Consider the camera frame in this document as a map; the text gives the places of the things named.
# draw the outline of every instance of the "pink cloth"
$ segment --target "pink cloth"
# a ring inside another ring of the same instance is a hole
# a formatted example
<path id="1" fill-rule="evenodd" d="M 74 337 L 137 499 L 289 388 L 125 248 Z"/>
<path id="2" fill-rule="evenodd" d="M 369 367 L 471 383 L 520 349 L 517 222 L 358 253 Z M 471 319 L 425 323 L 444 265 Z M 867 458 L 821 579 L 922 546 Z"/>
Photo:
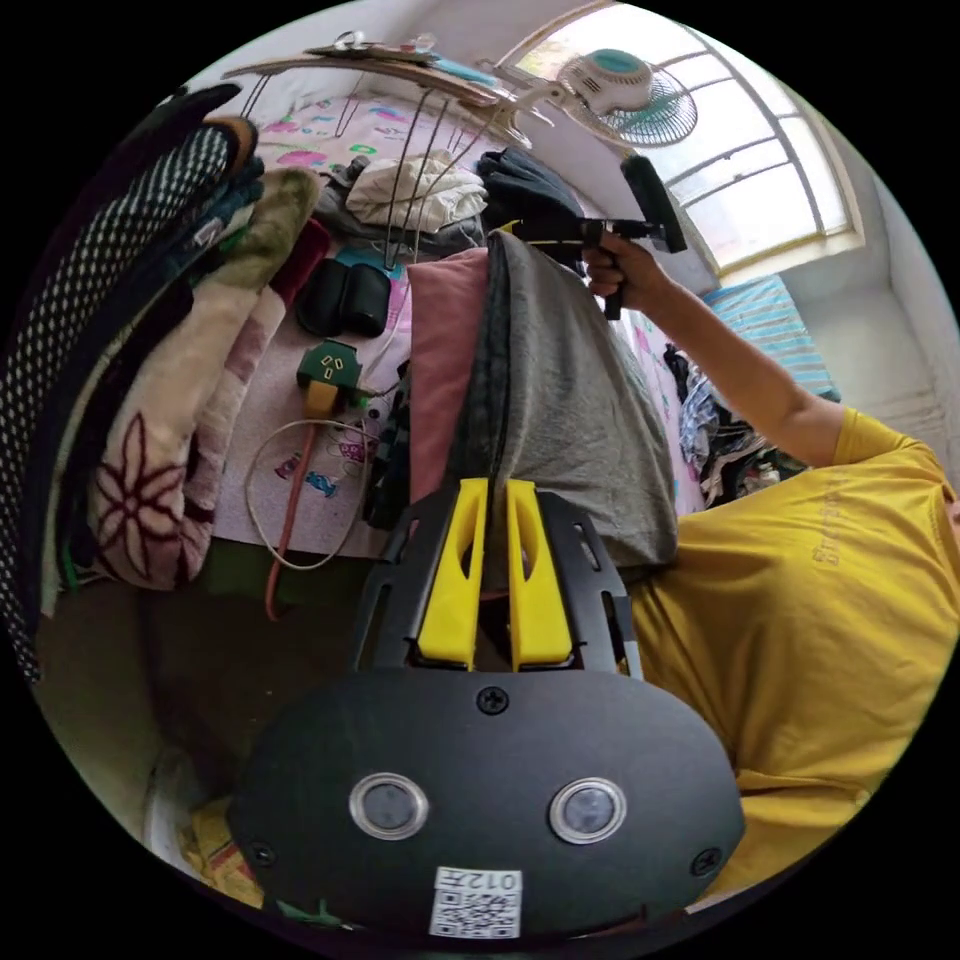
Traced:
<path id="1" fill-rule="evenodd" d="M 410 500 L 415 503 L 443 480 L 483 316 L 487 251 L 418 263 L 407 276 L 413 299 Z"/>

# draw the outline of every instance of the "hand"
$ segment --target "hand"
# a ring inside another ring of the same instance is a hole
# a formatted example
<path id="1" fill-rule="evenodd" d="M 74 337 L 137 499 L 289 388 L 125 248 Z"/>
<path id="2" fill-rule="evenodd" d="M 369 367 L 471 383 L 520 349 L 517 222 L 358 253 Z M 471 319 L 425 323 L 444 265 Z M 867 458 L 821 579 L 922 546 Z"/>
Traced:
<path id="1" fill-rule="evenodd" d="M 651 302 L 655 303 L 673 286 L 651 253 L 609 232 L 604 232 L 599 249 L 583 252 L 583 259 L 590 277 L 590 292 L 608 297 L 623 284 L 623 305 L 628 310 L 646 312 Z"/>

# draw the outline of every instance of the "sticker label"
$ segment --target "sticker label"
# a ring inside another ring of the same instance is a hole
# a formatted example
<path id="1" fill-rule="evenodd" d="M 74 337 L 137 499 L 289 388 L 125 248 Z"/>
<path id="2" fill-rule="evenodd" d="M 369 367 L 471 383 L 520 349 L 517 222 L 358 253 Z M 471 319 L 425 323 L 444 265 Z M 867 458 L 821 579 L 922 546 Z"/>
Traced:
<path id="1" fill-rule="evenodd" d="M 520 936 L 523 873 L 438 867 L 430 936 L 513 940 Z"/>

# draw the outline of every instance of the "screw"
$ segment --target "screw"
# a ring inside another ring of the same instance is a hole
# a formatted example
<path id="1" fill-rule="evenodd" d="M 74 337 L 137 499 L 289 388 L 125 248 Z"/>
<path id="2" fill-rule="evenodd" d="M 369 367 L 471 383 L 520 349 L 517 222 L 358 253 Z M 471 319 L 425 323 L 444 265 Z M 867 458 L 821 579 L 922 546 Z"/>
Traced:
<path id="1" fill-rule="evenodd" d="M 265 843 L 251 843 L 250 852 L 261 867 L 271 867 L 277 859 L 277 855 Z"/>
<path id="2" fill-rule="evenodd" d="M 706 850 L 701 850 L 700 853 L 693 858 L 693 863 L 690 864 L 690 872 L 695 877 L 705 877 L 708 873 L 713 873 L 719 864 L 719 847 L 708 847 Z"/>
<path id="3" fill-rule="evenodd" d="M 477 694 L 477 706 L 481 713 L 485 713 L 488 717 L 495 717 L 510 706 L 510 698 L 507 696 L 507 691 L 500 687 L 484 687 Z"/>

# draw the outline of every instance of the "yellow t-shirt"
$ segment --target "yellow t-shirt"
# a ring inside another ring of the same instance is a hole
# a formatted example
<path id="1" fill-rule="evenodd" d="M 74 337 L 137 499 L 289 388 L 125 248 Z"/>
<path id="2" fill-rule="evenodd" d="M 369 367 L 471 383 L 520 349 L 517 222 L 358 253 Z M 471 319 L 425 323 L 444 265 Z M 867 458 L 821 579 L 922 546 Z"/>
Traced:
<path id="1" fill-rule="evenodd" d="M 633 591 L 644 676 L 713 727 L 744 838 L 710 895 L 759 883 L 863 806 L 960 631 L 956 496 L 923 444 L 849 410 L 834 466 L 682 517 Z"/>

